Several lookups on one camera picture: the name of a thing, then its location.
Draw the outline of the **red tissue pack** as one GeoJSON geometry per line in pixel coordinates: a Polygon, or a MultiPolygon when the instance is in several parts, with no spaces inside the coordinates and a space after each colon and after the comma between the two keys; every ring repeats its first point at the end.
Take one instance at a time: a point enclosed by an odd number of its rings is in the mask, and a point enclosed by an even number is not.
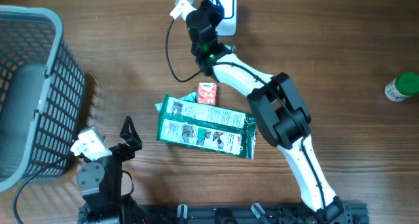
{"type": "Polygon", "coordinates": [[[216,105],[217,85],[215,83],[199,83],[196,101],[207,105],[216,105]]]}

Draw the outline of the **grey plastic shopping basket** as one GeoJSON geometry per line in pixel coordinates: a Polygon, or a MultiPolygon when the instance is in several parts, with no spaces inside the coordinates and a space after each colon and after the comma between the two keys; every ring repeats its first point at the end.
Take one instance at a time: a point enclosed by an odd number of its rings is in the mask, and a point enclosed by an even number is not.
{"type": "Polygon", "coordinates": [[[85,74],[46,8],[1,6],[1,191],[50,181],[68,154],[86,90],[85,74]]]}

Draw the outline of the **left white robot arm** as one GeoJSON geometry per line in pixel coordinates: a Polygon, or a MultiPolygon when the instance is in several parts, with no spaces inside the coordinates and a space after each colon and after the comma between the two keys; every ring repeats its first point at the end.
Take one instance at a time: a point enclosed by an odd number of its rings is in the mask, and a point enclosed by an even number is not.
{"type": "Polygon", "coordinates": [[[78,171],[76,181],[85,200],[79,208],[78,223],[149,222],[131,194],[122,194],[122,176],[129,174],[122,163],[134,158],[140,149],[140,142],[120,143],[111,148],[111,155],[89,162],[78,171]]]}

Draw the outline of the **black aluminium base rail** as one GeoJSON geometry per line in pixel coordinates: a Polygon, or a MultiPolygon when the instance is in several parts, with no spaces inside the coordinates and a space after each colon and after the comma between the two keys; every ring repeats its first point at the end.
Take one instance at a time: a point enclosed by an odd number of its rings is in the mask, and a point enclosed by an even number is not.
{"type": "MultiPolygon", "coordinates": [[[[335,215],[328,211],[329,223],[369,224],[366,204],[343,202],[343,212],[335,215]]],[[[303,203],[248,206],[178,206],[141,205],[147,216],[146,223],[320,223],[321,214],[310,211],[303,203]]]]}

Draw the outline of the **green white packaged product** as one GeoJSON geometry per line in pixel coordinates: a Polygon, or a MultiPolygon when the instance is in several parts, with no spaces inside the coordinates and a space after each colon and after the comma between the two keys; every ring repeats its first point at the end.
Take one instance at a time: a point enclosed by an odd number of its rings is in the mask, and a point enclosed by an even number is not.
{"type": "Polygon", "coordinates": [[[185,147],[254,159],[256,122],[252,114],[165,95],[156,139],[185,147]]]}

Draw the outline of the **green lid jar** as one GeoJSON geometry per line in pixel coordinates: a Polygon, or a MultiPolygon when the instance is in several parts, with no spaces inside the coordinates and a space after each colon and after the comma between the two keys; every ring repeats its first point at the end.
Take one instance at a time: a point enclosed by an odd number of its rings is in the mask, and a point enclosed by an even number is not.
{"type": "Polygon", "coordinates": [[[393,102],[402,102],[418,93],[418,74],[405,72],[388,83],[386,97],[393,102]]]}

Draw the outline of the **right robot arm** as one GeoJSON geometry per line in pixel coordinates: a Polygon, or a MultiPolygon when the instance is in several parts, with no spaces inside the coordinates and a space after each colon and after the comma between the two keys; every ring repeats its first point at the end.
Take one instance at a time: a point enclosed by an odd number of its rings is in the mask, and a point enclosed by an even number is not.
{"type": "Polygon", "coordinates": [[[218,40],[217,26],[225,19],[225,7],[220,0],[202,0],[198,8],[194,0],[176,0],[170,16],[185,21],[199,72],[247,98],[259,132],[282,152],[297,180],[302,202],[310,210],[304,222],[332,223],[343,214],[344,206],[316,158],[310,112],[289,75],[257,71],[237,57],[233,46],[218,40]]]}

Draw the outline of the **teal tissue pack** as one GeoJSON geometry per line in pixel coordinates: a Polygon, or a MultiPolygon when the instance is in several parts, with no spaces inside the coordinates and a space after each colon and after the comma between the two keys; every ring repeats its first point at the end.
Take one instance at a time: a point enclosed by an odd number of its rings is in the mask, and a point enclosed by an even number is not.
{"type": "MultiPolygon", "coordinates": [[[[179,99],[187,101],[187,102],[196,102],[196,93],[191,92],[190,94],[187,94],[186,96],[180,97],[179,99]]],[[[161,110],[162,104],[163,104],[162,102],[155,104],[155,107],[156,107],[157,111],[161,110]]]]}

